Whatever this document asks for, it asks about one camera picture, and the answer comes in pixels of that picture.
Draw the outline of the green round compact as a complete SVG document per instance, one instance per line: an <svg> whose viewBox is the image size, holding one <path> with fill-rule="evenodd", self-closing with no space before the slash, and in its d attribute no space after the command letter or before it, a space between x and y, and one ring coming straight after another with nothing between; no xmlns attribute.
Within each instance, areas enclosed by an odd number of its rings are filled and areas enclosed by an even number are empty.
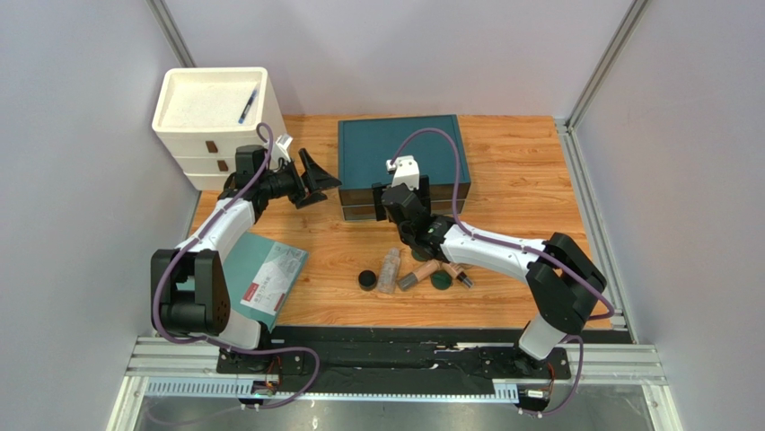
<svg viewBox="0 0 765 431"><path fill-rule="evenodd" d="M437 270L430 275L430 283L435 289L445 291L453 285L453 278L445 270Z"/></svg>
<svg viewBox="0 0 765 431"><path fill-rule="evenodd" d="M433 258L430 252L425 248L412 249L411 256L415 261L419 262L426 262Z"/></svg>

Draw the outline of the white drawer cabinet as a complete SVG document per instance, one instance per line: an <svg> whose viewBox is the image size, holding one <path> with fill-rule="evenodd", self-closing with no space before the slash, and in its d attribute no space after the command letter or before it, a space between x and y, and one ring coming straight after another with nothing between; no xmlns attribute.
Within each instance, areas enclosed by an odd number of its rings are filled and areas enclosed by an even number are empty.
<svg viewBox="0 0 765 431"><path fill-rule="evenodd" d="M255 105L239 125L257 84ZM236 149L263 144L256 131L261 122L275 138L286 133L266 68L173 68L163 78L152 128L195 189L219 191L235 171Z"/></svg>

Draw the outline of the black round jar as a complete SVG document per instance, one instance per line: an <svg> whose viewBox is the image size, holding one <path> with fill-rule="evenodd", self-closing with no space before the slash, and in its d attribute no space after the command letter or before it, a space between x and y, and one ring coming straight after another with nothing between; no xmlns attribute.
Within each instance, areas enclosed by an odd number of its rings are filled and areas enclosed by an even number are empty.
<svg viewBox="0 0 765 431"><path fill-rule="evenodd" d="M377 286L377 276L369 269L362 270L357 276L357 284L363 291L373 291Z"/></svg>

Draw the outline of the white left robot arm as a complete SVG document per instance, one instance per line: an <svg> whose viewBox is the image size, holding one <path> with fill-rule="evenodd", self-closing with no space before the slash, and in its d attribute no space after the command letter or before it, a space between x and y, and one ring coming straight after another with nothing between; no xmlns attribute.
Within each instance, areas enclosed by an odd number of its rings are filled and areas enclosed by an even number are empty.
<svg viewBox="0 0 765 431"><path fill-rule="evenodd" d="M224 278L224 261L254 226L268 203L288 200L298 209L326 200L340 179L299 151L304 171L277 160L271 149L245 145L235 154L235 172L224 184L213 214L184 242L160 249L151 258L151 322L165 339L186 344L202 339L234 351L260 348L265 325L233 311Z"/></svg>

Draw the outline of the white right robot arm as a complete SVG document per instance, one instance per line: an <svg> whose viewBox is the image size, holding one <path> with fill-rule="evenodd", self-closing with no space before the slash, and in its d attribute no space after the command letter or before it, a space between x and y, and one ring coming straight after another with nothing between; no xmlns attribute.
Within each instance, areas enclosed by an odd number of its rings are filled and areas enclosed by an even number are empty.
<svg viewBox="0 0 765 431"><path fill-rule="evenodd" d="M560 342L581 334L596 319L594 307L614 309L603 292L603 273L568 235L548 240L515 238L478 229L456 215L432 212L424 192L405 184L374 187L380 220L396 225L400 240L422 258L485 268L525 283L537 307L517 347L529 358L546 359Z"/></svg>

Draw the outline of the beige tube grey cap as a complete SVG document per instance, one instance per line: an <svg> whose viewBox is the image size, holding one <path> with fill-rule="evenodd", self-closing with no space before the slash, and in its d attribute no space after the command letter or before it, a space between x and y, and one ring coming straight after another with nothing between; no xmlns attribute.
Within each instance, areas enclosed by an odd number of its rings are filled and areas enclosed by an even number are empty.
<svg viewBox="0 0 765 431"><path fill-rule="evenodd" d="M430 277L441 267L441 262L431 259L419 265L397 281L399 289L403 292L410 290L413 286Z"/></svg>

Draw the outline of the aluminium frame rail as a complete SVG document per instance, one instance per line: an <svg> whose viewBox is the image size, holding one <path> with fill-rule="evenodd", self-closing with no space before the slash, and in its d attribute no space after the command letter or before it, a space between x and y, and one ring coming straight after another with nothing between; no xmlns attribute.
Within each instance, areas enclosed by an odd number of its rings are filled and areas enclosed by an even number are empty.
<svg viewBox="0 0 765 431"><path fill-rule="evenodd" d="M207 342L136 341L108 424L130 430L150 391L237 400L312 397L496 401L516 407L533 391L559 395L547 414L570 411L577 390L633 385L660 430L681 421L657 350L624 332L586 330L524 364L517 330L284 327L263 352L245 355Z"/></svg>

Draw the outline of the clear plastic bottle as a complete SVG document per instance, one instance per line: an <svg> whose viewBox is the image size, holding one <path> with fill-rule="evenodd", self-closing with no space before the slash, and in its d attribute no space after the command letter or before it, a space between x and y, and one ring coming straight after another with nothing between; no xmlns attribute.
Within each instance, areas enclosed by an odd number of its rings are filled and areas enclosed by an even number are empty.
<svg viewBox="0 0 765 431"><path fill-rule="evenodd" d="M391 295L396 288L400 270L400 250L391 248L382 261L378 274L376 290L382 294Z"/></svg>

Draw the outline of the blue pen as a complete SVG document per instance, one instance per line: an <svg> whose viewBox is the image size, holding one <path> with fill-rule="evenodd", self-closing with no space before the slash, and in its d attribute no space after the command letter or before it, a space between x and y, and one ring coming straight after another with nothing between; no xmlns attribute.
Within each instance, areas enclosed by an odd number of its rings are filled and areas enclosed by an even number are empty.
<svg viewBox="0 0 765 431"><path fill-rule="evenodd" d="M238 118L237 123L239 125L243 125L245 120L248 118L248 116L250 114L250 111L252 110L253 106L255 105L255 101L257 100L258 94L259 94L259 85L257 84L252 89L252 92L251 92L248 100L246 101L243 109L242 109L241 115Z"/></svg>

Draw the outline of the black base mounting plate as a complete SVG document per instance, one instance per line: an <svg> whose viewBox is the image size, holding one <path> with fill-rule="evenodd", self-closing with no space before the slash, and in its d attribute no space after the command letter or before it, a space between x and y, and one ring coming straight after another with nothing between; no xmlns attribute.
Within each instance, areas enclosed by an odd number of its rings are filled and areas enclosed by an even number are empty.
<svg viewBox="0 0 765 431"><path fill-rule="evenodd" d="M298 352L245 356L220 352L220 374L269 374L283 391L297 391L317 371L313 393L489 395L495 380L547 386L574 371L564 348L541 362L521 358L519 329L412 329L280 326L267 348Z"/></svg>

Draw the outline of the teal booklet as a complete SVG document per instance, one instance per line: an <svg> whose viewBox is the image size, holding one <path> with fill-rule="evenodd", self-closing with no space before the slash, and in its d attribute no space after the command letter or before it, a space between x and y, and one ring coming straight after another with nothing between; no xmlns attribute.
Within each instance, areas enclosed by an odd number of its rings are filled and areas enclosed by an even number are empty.
<svg viewBox="0 0 765 431"><path fill-rule="evenodd" d="M224 261L233 310L273 330L308 256L285 243L244 234Z"/></svg>

